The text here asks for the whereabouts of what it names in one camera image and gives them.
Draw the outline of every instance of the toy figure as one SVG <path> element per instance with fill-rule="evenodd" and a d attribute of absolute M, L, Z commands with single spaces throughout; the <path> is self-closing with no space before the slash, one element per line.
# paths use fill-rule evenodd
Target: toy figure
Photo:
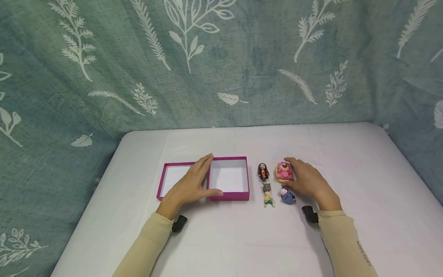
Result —
<path fill-rule="evenodd" d="M 271 204 L 272 207 L 275 207 L 274 203 L 274 199 L 272 199 L 272 195 L 271 195 L 271 184 L 270 183 L 264 183 L 263 184 L 263 192 L 265 194 L 264 197 L 264 207 L 266 207 L 268 204 Z"/>
<path fill-rule="evenodd" d="M 285 187 L 280 190 L 280 196 L 283 203 L 290 205 L 295 203 L 295 195 Z"/>
<path fill-rule="evenodd" d="M 275 201 L 274 201 L 274 199 L 272 199 L 271 192 L 270 192 L 270 191 L 265 191 L 264 194 L 266 195 L 266 196 L 264 197 L 264 200 L 263 200 L 263 202 L 264 202 L 264 207 L 266 207 L 268 204 L 271 204 L 272 207 L 275 208 L 275 205 L 274 205 L 274 202 L 275 202 Z"/>
<path fill-rule="evenodd" d="M 289 163 L 286 162 L 278 163 L 274 174 L 277 181 L 279 181 L 280 183 L 294 179 L 291 167 L 289 166 Z"/>
<path fill-rule="evenodd" d="M 258 165 L 257 174 L 262 181 L 266 181 L 266 179 L 269 178 L 269 171 L 264 163 Z"/>

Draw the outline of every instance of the pink box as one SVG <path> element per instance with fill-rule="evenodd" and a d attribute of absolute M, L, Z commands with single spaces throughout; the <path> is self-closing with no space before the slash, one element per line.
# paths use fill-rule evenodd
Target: pink box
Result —
<path fill-rule="evenodd" d="M 164 164 L 157 199 L 161 200 L 193 164 L 194 162 Z M 207 178 L 203 181 L 203 187 L 223 191 L 223 196 L 210 197 L 213 201 L 248 201 L 249 175 L 246 157 L 215 157 Z"/>

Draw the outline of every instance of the hand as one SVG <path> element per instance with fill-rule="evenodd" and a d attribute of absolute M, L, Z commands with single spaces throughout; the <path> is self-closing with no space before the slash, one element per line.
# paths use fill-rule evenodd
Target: hand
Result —
<path fill-rule="evenodd" d="M 290 187 L 314 198 L 322 211 L 342 210 L 340 198 L 316 168 L 296 158 L 288 157 L 284 160 L 294 168 L 297 180 L 284 182 L 282 187 Z"/>
<path fill-rule="evenodd" d="M 156 213 L 172 220 L 183 204 L 209 196 L 222 196 L 223 192 L 219 189 L 202 189 L 203 179 L 213 158 L 214 156 L 209 154 L 195 162 L 163 197 Z"/>

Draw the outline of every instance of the left hand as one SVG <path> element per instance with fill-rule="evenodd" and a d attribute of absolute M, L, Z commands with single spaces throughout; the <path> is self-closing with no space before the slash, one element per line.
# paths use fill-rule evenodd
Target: left hand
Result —
<path fill-rule="evenodd" d="M 156 213 L 173 220 L 179 208 L 209 196 L 222 196 L 219 189 L 203 189 L 202 183 L 214 156 L 206 155 L 193 164 L 188 172 L 163 197 Z"/>

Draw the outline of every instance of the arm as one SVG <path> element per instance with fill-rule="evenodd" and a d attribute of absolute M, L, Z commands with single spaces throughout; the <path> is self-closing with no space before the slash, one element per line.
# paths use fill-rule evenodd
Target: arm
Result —
<path fill-rule="evenodd" d="M 162 252 L 177 211 L 183 204 L 199 199 L 223 195 L 219 189 L 202 189 L 202 182 L 212 162 L 212 154 L 206 155 L 193 164 L 160 202 L 159 208 L 151 215 L 117 267 L 113 277 L 146 277 Z"/>
<path fill-rule="evenodd" d="M 311 196 L 319 205 L 320 233 L 331 258 L 335 277 L 377 277 L 358 240 L 354 220 L 343 212 L 340 198 L 320 172 L 302 160 L 285 160 L 291 163 L 297 180 L 285 182 L 282 186 Z"/>
<path fill-rule="evenodd" d="M 374 267 L 366 255 L 354 220 L 343 211 L 319 211 L 320 232 L 331 257 L 336 277 L 376 277 Z"/>
<path fill-rule="evenodd" d="M 153 213 L 117 267 L 113 277 L 149 276 L 158 255 L 169 238 L 172 223 L 174 223 L 173 220 Z"/>

